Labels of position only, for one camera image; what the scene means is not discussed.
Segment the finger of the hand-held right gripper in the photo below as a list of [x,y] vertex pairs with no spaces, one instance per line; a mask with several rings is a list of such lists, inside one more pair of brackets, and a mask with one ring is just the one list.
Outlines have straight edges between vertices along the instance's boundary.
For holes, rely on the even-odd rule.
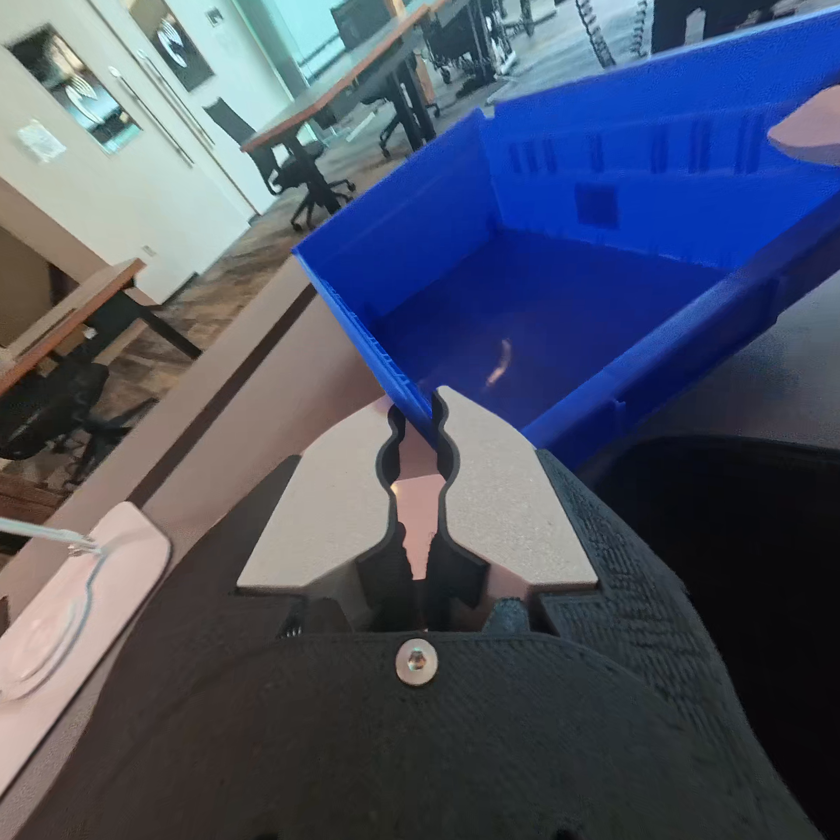
[[816,93],[774,125],[767,138],[794,160],[839,166],[839,86]]

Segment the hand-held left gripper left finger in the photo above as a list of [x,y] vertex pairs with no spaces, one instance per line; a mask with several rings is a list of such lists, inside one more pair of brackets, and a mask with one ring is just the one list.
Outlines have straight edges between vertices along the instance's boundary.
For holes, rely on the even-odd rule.
[[248,595],[336,602],[351,626],[421,623],[392,484],[406,420],[389,398],[310,444],[237,579]]

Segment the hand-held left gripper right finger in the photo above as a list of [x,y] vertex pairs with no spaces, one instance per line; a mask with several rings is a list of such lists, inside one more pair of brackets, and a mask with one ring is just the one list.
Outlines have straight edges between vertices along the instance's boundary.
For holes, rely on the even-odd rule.
[[429,622],[482,622],[500,601],[590,595],[598,575],[538,450],[448,385],[433,395],[437,530],[427,557]]

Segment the blue plastic bin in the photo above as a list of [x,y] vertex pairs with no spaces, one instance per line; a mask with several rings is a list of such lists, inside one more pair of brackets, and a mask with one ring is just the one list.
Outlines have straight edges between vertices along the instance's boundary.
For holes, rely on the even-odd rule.
[[428,439],[449,385],[576,467],[838,272],[838,168],[770,131],[838,7],[475,110],[295,254]]

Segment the white table sign stand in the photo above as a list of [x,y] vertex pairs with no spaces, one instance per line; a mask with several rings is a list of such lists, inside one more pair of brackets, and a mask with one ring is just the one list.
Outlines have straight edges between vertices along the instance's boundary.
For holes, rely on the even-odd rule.
[[170,540],[124,501],[89,534],[2,518],[2,532],[59,543],[67,557],[1,640],[1,793],[161,580]]

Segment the black office chair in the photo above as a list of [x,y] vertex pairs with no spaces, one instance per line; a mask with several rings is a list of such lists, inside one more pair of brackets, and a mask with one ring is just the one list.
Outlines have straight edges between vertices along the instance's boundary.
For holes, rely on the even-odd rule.
[[[204,111],[220,129],[239,144],[247,141],[254,132],[253,127],[221,98],[205,106]],[[325,204],[315,196],[311,179],[305,174],[298,160],[288,153],[283,162],[278,162],[273,149],[267,146],[259,147],[247,154],[255,163],[266,188],[272,195],[280,196],[290,189],[306,186],[306,196],[292,215],[290,224],[295,231],[302,232],[303,226],[299,224],[298,219],[302,213],[306,213],[306,226],[309,230],[313,230],[314,209],[325,207]]]
[[2,394],[1,457],[23,461],[47,447],[64,452],[75,433],[85,433],[87,443],[67,480],[78,487],[133,430],[130,423],[158,403],[150,397],[120,415],[98,416],[94,408],[109,376],[104,364],[70,360],[47,375],[27,373]]
[[454,71],[465,74],[469,89],[483,87],[518,59],[506,29],[504,2],[440,2],[421,23],[427,56],[445,85]]

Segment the wooden office desk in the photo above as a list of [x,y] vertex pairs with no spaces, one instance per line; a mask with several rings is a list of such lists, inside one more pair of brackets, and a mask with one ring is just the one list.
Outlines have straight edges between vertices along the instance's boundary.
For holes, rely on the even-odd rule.
[[145,267],[142,259],[134,258],[101,268],[28,327],[9,347],[2,348],[1,394],[13,388],[93,313],[133,287],[136,276]]
[[244,153],[261,147],[288,145],[299,129],[318,116],[337,121],[358,104],[385,93],[394,101],[409,144],[414,151],[436,136],[424,92],[417,75],[415,50],[423,38],[422,23],[433,2],[412,2],[364,42],[342,55],[331,68],[295,97],[272,121],[240,144]]

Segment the white wall paper notice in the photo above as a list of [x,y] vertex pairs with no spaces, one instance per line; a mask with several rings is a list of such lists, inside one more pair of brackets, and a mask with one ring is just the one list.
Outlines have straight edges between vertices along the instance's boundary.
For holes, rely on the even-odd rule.
[[67,147],[38,120],[30,120],[16,130],[16,135],[26,151],[42,164],[52,163],[67,152]]

